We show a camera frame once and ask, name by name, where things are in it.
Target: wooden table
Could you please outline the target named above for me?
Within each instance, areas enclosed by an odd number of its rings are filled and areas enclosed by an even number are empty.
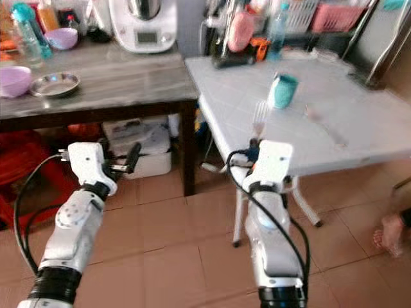
[[[82,42],[55,52],[33,77],[69,71],[80,90],[60,99],[31,95],[0,100],[0,132],[150,117],[180,115],[180,157],[184,195],[194,194],[194,119],[198,92],[181,55],[134,55],[116,43]]]

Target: pink basket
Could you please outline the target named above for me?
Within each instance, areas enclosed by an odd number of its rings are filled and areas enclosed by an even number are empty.
[[[342,6],[320,3],[315,12],[313,32],[348,32],[356,24],[364,6]]]

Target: blue bottle cap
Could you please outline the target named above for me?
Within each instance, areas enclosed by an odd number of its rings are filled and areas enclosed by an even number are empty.
[[[282,11],[287,11],[290,8],[289,3],[281,3],[281,10]]]
[[[32,21],[35,18],[35,12],[26,3],[18,2],[13,4],[10,10],[12,17],[16,21]]]

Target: metal plate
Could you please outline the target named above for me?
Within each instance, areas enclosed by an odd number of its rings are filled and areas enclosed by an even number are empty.
[[[30,85],[34,96],[45,98],[61,98],[77,90],[80,79],[71,73],[54,73],[40,77]]]

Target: human foot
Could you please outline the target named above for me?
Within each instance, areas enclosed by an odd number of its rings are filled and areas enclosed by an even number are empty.
[[[374,244],[377,248],[386,249],[393,257],[402,254],[400,247],[401,234],[404,223],[398,214],[386,216],[382,219],[383,230],[374,233]]]

